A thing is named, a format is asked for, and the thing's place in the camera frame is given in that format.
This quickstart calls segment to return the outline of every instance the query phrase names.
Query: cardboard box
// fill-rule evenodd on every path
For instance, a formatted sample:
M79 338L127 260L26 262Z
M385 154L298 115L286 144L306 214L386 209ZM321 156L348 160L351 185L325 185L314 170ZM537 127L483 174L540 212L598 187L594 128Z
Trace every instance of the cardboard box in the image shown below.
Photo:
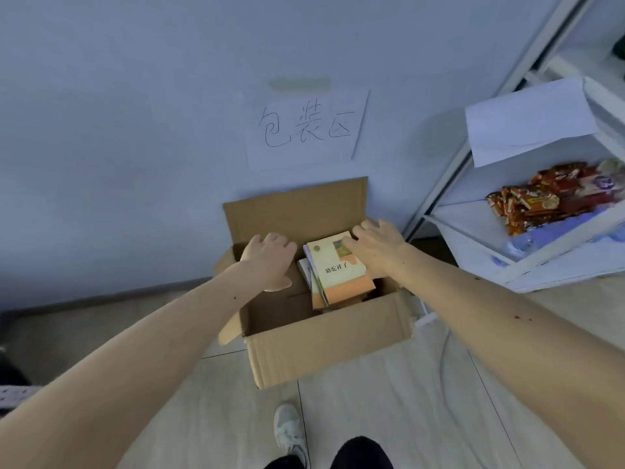
M258 388L267 388L388 347L412 336L413 301L390 278L376 280L379 297L322 314L296 261L302 245L352 229L365 218L367 178L350 179L224 204L232 247L213 269L218 275L256 234L286 235L298 244L287 275L292 287L262 292L219 334L225 345L242 334Z

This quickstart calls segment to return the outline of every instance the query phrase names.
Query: white sneaker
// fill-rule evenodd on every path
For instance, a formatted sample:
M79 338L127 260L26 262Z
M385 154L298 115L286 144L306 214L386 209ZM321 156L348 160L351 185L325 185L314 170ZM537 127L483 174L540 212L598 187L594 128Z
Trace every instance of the white sneaker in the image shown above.
M293 454L309 469L306 437L297 408L291 403L283 403L274 413L274 434L277 445L286 455Z

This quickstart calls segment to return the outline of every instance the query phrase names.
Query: white paper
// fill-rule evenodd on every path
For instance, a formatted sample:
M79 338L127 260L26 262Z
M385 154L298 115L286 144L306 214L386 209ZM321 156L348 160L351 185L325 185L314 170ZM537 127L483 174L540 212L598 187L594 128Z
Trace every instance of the white paper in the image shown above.
M465 109L476 167L562 138L597 133L582 78L563 78Z
M368 89L257 95L246 102L245 142L252 171L348 161L363 121Z

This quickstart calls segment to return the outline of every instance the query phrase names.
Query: person's left hand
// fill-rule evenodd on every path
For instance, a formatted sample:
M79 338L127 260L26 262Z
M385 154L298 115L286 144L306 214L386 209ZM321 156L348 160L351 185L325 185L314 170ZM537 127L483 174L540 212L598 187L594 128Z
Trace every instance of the person's left hand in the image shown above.
M255 273L261 278L263 290L280 291L292 285L285 273L297 250L295 242L289 242L284 235L271 232L262 242L261 236L252 237L241 255L241 261L255 265Z

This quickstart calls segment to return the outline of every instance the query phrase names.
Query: hand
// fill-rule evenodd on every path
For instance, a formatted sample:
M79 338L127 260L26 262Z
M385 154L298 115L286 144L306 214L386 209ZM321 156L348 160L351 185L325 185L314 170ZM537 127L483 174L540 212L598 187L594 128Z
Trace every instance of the hand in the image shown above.
M241 261L256 266L263 290L280 291L293 284L285 273L297 250L298 245L284 235L271 232L262 242L261 236L255 235L245 247Z
M343 245L364 263L371 278L390 275L393 261L401 257L401 248L406 244L395 226L382 219L379 226L365 220L354 227L353 233L357 240L345 237Z

